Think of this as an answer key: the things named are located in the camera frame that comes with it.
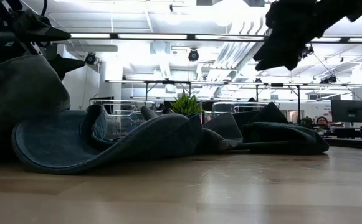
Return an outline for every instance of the wooden table surface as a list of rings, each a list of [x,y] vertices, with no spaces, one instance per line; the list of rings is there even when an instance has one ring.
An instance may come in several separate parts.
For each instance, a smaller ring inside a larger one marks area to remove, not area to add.
[[[362,224],[362,150],[194,156],[77,176],[0,164],[0,223]]]

